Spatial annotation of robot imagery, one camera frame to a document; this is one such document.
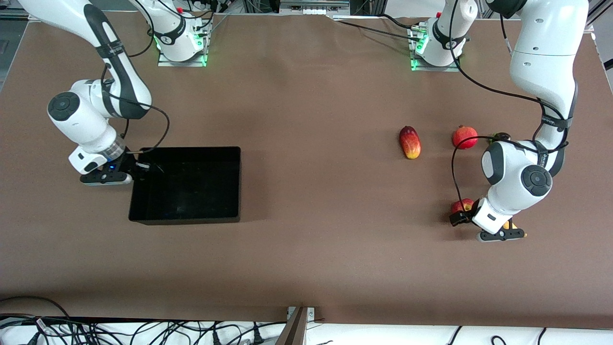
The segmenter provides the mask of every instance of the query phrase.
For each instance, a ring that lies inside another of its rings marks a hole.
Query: white robot link
[[[109,125],[109,118],[140,119],[149,110],[151,94],[134,70],[123,44],[107,17],[87,0],[21,0],[31,15],[49,25],[76,34],[96,48],[113,78],[79,80],[69,91],[56,95],[47,107],[53,124],[78,147],[69,161],[81,174],[101,166],[108,174],[83,180],[88,184],[127,184],[132,177],[119,171],[126,146]]]
[[[552,178],[562,168],[577,98],[573,63],[588,13],[587,0],[487,0],[487,3],[506,18],[517,14],[522,20],[511,58],[511,78],[518,87],[539,99],[542,112],[541,125],[532,140],[496,141],[488,147],[481,159],[483,173],[491,184],[487,195],[476,202],[470,213],[451,219],[454,225],[472,221],[482,228],[484,231],[478,237],[481,241],[515,239],[501,230],[503,225],[545,198],[552,188]],[[473,0],[447,0],[440,18],[428,21],[428,32],[432,35],[423,58],[436,66],[453,63],[451,45],[454,55],[459,56],[475,11]]]
[[[186,61],[204,49],[206,23],[187,12],[180,13],[172,0],[128,0],[145,17],[158,47],[171,61]]]

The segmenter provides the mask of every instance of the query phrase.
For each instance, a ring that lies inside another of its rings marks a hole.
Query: brown tabletop surface
[[[129,52],[144,47],[140,14],[109,19]],[[508,31],[514,42],[519,23]],[[470,36],[465,70],[521,92],[499,22],[477,21]],[[133,61],[172,118],[163,146],[242,148],[241,222],[148,227],[128,221],[130,185],[82,185],[67,160],[75,144],[46,106],[102,63],[83,39],[32,23],[0,93],[1,296],[52,297],[75,316],[277,320],[304,304],[326,322],[613,327],[613,97],[589,35],[566,164],[550,195],[515,217],[528,237],[489,244],[447,222],[451,133],[529,138],[537,105],[459,73],[412,72],[406,40],[315,15],[231,16],[206,68],[156,59],[151,49]],[[150,111],[128,145],[152,145],[164,125]],[[414,161],[398,145],[405,125],[421,137]],[[488,189],[486,145],[457,157],[466,198]]]

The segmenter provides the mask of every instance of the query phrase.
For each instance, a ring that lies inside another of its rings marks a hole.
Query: black tray
[[[240,219],[239,147],[158,147],[132,188],[129,220],[145,225],[229,223]]]

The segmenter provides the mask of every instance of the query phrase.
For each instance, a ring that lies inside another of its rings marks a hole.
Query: black bin
[[[240,220],[239,147],[158,147],[139,155],[129,220],[145,225]]]

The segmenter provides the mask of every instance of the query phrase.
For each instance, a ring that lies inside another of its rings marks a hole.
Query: red apple
[[[405,156],[410,160],[419,157],[421,153],[421,142],[419,136],[415,131],[415,128],[406,126],[400,131],[400,146],[402,151],[405,152]]]
[[[477,131],[474,130],[474,128],[460,126],[460,128],[458,128],[455,131],[454,136],[452,138],[452,141],[454,143],[454,146],[457,146],[458,149],[460,149],[460,150],[470,149],[471,147],[473,147],[473,146],[475,146],[477,144],[477,141],[479,139],[474,138],[474,139],[466,140],[463,143],[461,143],[461,142],[462,142],[462,140],[468,139],[468,138],[470,138],[472,136],[477,136]]]
[[[451,213],[453,214],[462,211],[462,204],[464,204],[463,210],[468,212],[473,209],[474,201],[471,199],[462,199],[462,202],[454,202],[454,204],[451,205]]]

